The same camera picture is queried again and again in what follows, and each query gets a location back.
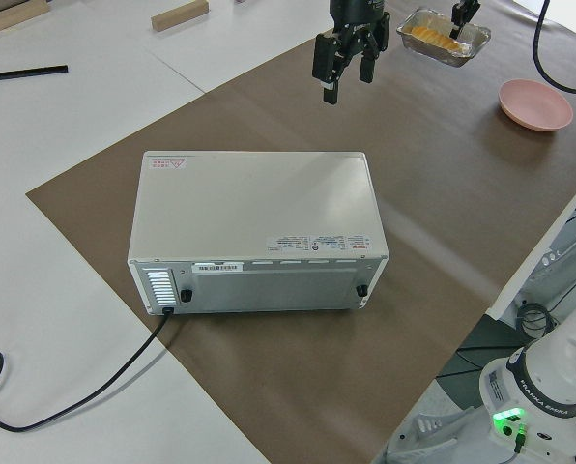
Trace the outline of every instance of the pink plate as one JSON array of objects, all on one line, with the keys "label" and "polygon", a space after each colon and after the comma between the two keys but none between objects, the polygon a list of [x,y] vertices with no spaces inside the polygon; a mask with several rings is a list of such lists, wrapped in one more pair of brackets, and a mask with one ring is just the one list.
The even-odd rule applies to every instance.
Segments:
[{"label": "pink plate", "polygon": [[574,117],[569,102],[549,85],[534,80],[509,80],[499,90],[504,113],[534,131],[556,131]]}]

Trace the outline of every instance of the wooden block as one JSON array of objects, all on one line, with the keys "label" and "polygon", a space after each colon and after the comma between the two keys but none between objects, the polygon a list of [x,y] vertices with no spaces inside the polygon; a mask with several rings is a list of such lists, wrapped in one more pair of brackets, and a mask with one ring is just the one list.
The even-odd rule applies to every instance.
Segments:
[{"label": "wooden block", "polygon": [[28,0],[10,7],[0,12],[0,31],[47,12],[49,12],[49,5],[45,0]]},{"label": "wooden block", "polygon": [[207,0],[193,0],[182,7],[151,17],[151,24],[156,31],[164,31],[168,27],[176,26],[208,12],[209,2]]}]

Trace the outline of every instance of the green light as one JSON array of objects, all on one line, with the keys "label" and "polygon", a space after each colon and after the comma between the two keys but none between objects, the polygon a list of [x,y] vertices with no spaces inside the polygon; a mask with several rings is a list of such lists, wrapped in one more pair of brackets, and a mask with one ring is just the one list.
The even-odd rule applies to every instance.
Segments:
[{"label": "green light", "polygon": [[501,413],[497,413],[492,416],[492,419],[495,421],[502,421],[504,419],[512,418],[512,417],[520,417],[524,415],[524,409],[521,408],[513,408],[508,409],[507,411],[502,411]]}]

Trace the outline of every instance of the brown table mat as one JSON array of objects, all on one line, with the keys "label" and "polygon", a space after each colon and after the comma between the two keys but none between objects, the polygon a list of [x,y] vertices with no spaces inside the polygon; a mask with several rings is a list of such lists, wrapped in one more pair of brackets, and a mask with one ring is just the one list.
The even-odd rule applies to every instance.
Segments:
[{"label": "brown table mat", "polygon": [[[393,27],[419,5],[389,2]],[[153,327],[126,266],[143,152],[367,154],[391,260],[366,309],[181,316],[161,338],[273,464],[369,462],[576,192],[576,96],[557,133],[498,107],[506,80],[539,79],[534,18],[493,1],[475,22],[493,39],[460,69],[391,33],[374,83],[355,61],[337,106],[322,103],[305,43],[28,193]],[[576,35],[548,24],[542,37],[544,66],[576,85]]]}]

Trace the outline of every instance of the vent slot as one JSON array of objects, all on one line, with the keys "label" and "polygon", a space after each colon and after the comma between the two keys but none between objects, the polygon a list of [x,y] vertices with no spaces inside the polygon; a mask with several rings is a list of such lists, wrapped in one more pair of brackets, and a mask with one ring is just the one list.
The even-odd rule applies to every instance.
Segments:
[{"label": "vent slot", "polygon": [[153,296],[159,307],[177,305],[177,295],[169,269],[145,269],[146,277],[151,284]]}]

